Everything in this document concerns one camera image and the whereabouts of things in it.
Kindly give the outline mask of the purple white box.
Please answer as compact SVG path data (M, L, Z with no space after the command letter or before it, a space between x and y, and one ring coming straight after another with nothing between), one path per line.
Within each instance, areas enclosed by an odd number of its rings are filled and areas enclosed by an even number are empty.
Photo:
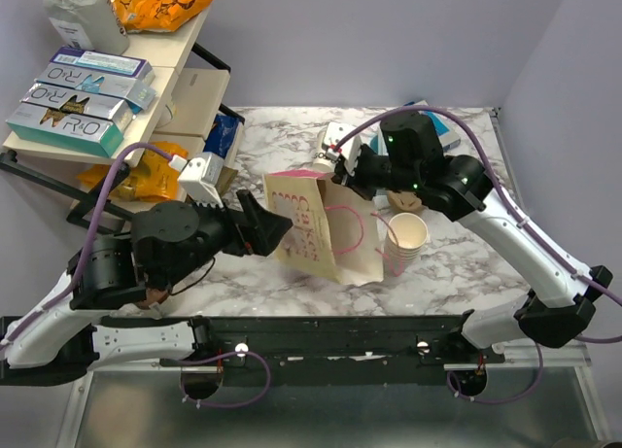
M73 65L90 70L138 79L149 84L155 72L149 61L103 52L83 51L62 47L51 58L51 63Z

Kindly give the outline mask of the stack of paper cups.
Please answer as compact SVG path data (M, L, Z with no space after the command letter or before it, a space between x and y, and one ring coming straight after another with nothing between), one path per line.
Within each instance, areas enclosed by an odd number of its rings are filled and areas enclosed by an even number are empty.
M429 240L428 226L412 213L394 215L387 224L383 259L394 276L414 262Z

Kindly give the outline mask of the silver R&O box middle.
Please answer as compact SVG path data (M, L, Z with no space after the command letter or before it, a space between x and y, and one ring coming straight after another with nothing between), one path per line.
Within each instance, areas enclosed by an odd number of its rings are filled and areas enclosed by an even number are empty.
M35 83L21 98L21 102L111 121L121 131L135 118L123 99L43 83Z

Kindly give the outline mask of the silver R&O box upper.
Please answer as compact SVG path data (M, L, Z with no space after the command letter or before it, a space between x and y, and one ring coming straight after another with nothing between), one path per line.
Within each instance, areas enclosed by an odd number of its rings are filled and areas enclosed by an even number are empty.
M148 111L157 92L142 81L72 65L50 63L38 83L123 99L133 112Z

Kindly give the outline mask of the teal R&O box front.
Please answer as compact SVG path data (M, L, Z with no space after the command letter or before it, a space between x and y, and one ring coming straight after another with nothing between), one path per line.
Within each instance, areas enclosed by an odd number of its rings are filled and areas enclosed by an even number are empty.
M20 139L102 157L111 157L123 141L111 121L27 103L19 104L6 124Z

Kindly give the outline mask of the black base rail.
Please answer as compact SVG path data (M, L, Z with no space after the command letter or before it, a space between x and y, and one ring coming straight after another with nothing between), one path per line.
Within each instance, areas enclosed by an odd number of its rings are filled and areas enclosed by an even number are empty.
M440 385L445 366L502 363L491 349L477 350L458 335L464 318L194 317L189 320L197 361L231 352L238 343L266 361L223 362L228 387L346 386L415 383Z

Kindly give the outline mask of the silver r&o box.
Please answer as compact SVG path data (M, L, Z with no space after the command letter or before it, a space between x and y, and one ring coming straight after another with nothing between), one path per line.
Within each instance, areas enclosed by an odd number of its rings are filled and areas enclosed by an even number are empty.
M50 63L38 83L123 99L133 112L148 111L157 92L142 81L72 65Z
M121 131L135 118L123 99L43 83L35 83L21 98L21 102L111 121Z

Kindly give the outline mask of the orange snack bag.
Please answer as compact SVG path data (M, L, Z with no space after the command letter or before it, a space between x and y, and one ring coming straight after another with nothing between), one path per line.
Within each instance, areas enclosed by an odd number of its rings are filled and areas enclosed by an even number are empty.
M110 0L127 32L175 32L214 0Z
M176 143L156 141L153 145L170 155L188 159L189 152ZM77 179L90 190L106 177L108 170L107 165L95 164L78 174ZM178 174L179 172L171 168L160 155L144 151L138 164L130 169L129 175L115 189L109 192L109 197L124 202L172 200L177 197L179 190Z

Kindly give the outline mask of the stack of cardboard carriers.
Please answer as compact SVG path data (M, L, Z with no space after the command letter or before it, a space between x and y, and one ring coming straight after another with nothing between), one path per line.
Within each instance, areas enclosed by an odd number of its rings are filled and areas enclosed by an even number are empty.
M424 208L422 200L411 192L394 192L386 193L390 206L400 213L416 213Z

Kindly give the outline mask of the black beige shelf rack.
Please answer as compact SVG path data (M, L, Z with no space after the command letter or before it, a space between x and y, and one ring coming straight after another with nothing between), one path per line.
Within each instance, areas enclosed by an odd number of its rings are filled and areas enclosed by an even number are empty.
M190 156L200 153L218 113L239 118L223 103L230 79L230 67L198 43L208 12L203 11L172 33L142 32L128 36L125 54L149 61L154 78L151 87L156 99L151 108L135 117L124 133L122 144L168 141L184 147ZM106 164L113 161L96 155L74 152L20 139L12 132L1 153L1 170L65 195L72 200L66 221L88 226L87 210L96 196L61 182L20 161L55 161L63 168L73 163Z

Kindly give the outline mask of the brown pink paper bag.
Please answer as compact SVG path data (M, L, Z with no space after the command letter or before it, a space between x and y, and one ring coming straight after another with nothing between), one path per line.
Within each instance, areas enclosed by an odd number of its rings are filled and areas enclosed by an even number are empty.
M269 210L293 222L276 250L283 264L346 286L381 282L387 270L396 276L404 271L406 263L383 247L375 204L334 183L329 173L266 174L263 189Z

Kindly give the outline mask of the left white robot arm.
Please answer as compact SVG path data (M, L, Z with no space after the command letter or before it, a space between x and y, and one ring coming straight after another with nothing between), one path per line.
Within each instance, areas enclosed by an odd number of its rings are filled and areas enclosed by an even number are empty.
M2 385L63 385L104 365L149 359L208 363L220 348L209 320L115 314L149 292L170 293L219 253L272 254L292 220L247 190L237 197L238 210L162 202L135 214L128 232L88 243L28 314L2 318Z

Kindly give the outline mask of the white paper coffee cup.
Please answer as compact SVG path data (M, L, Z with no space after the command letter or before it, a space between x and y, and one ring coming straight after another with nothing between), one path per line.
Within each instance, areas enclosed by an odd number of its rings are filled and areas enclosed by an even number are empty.
M313 159L311 169L320 173L331 173L334 168L334 163L324 157L325 149L323 147L324 140L327 135L327 128L322 129L317 135L316 149L313 153Z

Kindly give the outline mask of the orange snack bag top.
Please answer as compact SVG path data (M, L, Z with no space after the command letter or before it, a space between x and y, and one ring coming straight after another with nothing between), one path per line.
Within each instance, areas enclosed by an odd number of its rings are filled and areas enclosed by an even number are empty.
M110 0L127 32L175 32L214 0Z

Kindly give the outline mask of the blue snack bag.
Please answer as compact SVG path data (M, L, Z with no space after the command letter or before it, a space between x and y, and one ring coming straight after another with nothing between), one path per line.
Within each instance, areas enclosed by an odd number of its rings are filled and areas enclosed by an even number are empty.
M236 143L236 138L240 129L240 119L216 114L203 151L221 157L225 162L225 166L232 168L233 161L237 155L238 144Z

